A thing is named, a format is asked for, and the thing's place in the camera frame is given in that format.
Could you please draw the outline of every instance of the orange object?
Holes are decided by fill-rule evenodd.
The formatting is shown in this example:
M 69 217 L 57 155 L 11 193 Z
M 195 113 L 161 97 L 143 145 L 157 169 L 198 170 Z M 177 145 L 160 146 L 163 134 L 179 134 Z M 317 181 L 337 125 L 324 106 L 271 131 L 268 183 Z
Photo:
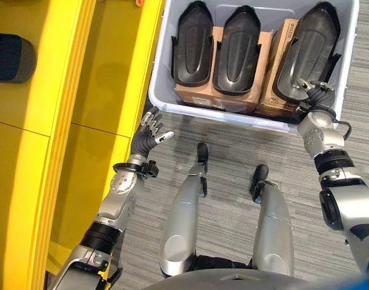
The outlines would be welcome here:
M 135 0 L 135 4 L 139 7 L 143 6 L 144 0 Z

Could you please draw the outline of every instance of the humanoid robot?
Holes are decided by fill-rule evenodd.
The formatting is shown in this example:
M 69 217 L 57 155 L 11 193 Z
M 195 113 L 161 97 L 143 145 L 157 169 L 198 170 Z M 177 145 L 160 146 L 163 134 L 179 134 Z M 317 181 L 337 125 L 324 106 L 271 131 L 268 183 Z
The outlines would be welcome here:
M 319 173 L 325 223 L 343 231 L 359 269 L 369 274 L 369 188 L 344 150 L 351 127 L 345 135 L 334 129 L 334 123 L 348 123 L 336 121 L 328 105 L 333 98 L 328 84 L 298 82 L 308 95 L 308 102 L 299 106 L 302 121 L 298 132 Z M 130 157 L 126 163 L 114 165 L 116 174 L 107 197 L 50 289 L 108 289 L 121 276 L 121 267 L 108 279 L 100 273 L 111 262 L 113 248 L 143 191 L 143 180 L 158 174 L 155 162 L 147 162 L 149 151 L 174 135 L 171 131 L 159 133 L 160 118 L 157 108 L 142 118 Z M 207 146 L 200 143 L 198 160 L 181 185 L 165 226 L 159 264 L 163 275 L 170 278 L 145 289 L 317 289 L 293 277 L 289 212 L 277 184 L 267 180 L 265 165 L 257 167 L 250 189 L 253 201 L 261 204 L 250 262 L 196 255 L 198 199 L 207 195 L 207 158 Z

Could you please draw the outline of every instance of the printed label on box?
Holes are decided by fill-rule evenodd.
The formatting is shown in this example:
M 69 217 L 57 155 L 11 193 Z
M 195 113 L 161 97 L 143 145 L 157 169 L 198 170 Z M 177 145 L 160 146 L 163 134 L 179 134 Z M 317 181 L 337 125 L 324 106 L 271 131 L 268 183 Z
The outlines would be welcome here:
M 194 102 L 194 104 L 198 104 L 202 106 L 211 106 L 211 101 L 206 98 L 193 97 L 192 101 Z

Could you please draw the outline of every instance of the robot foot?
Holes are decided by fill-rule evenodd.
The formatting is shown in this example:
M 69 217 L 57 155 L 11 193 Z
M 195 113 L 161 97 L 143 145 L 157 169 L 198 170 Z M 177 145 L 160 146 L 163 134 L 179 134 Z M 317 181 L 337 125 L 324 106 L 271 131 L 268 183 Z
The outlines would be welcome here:
M 266 180 L 268 177 L 269 169 L 266 165 L 261 164 L 257 166 L 255 174 L 253 174 L 252 185 L 250 186 L 249 193 L 252 196 L 252 200 L 256 203 L 261 203 L 261 189 L 257 186 L 260 181 Z

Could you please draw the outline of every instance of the robot forearm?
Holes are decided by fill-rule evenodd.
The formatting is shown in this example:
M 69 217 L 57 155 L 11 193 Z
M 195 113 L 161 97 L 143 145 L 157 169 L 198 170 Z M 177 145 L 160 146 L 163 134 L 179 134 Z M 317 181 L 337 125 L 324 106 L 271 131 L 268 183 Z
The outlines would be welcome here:
M 107 281 L 99 271 L 106 271 L 112 259 L 112 250 L 134 211 L 137 196 L 144 191 L 144 180 L 133 170 L 142 168 L 146 158 L 131 155 L 126 164 L 128 168 L 118 170 L 112 178 L 109 193 L 102 201 L 93 223 L 70 254 L 50 289 L 105 289 L 107 282 L 114 283 L 120 277 L 120 268 Z

